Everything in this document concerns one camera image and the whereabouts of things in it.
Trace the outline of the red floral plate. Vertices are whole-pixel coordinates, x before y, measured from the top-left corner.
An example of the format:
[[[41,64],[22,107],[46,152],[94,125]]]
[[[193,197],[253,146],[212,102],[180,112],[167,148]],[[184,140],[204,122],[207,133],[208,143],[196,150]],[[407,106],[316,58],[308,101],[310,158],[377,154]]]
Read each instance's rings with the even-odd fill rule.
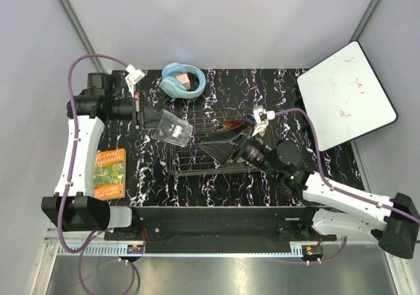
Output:
[[[213,133],[224,138],[235,136],[247,130],[251,124],[245,120],[230,120],[218,126]]]

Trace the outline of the clear drinking glass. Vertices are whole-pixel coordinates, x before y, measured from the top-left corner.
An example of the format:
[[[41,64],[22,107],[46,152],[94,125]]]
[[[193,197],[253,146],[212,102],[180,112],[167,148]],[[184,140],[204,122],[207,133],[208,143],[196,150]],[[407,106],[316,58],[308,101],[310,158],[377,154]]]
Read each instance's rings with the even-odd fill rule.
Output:
[[[170,111],[162,110],[161,120],[152,135],[152,139],[178,147],[185,147],[190,142],[193,133],[193,125]]]

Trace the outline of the blue and red patterned bowl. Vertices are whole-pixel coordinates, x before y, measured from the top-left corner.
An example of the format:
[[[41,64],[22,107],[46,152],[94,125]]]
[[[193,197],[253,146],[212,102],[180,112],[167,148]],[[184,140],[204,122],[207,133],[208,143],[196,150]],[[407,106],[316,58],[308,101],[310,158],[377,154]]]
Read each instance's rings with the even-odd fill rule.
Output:
[[[255,117],[252,114],[246,114],[244,116],[244,120],[247,121],[247,122],[249,122],[253,126],[256,126],[257,125],[257,121],[256,121]]]

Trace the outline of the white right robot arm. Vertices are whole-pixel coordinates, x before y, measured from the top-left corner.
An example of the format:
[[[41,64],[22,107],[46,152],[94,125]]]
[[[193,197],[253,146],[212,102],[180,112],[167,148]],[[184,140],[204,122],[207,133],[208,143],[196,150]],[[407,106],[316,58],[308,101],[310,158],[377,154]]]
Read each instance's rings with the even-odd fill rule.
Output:
[[[393,256],[410,260],[419,233],[419,212],[411,197],[367,193],[332,181],[305,166],[304,156],[292,141],[268,146],[246,121],[230,121],[209,133],[199,144],[221,166],[244,160],[272,178],[283,195],[323,207],[298,223],[306,240],[318,235],[343,235],[372,240]]]

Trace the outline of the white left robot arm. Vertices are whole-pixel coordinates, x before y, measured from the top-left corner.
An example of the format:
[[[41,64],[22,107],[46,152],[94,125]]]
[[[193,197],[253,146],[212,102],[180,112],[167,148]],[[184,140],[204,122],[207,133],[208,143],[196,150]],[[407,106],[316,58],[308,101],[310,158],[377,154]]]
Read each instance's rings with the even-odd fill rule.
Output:
[[[64,232],[103,231],[119,228],[129,240],[142,230],[128,207],[110,206],[95,198],[94,166],[96,152],[108,120],[128,120],[139,129],[155,129],[161,116],[135,85],[145,76],[141,70],[128,71],[131,97],[112,96],[116,79],[110,74],[90,73],[87,87],[67,104],[69,134],[62,175],[52,196],[41,201],[41,210]]]

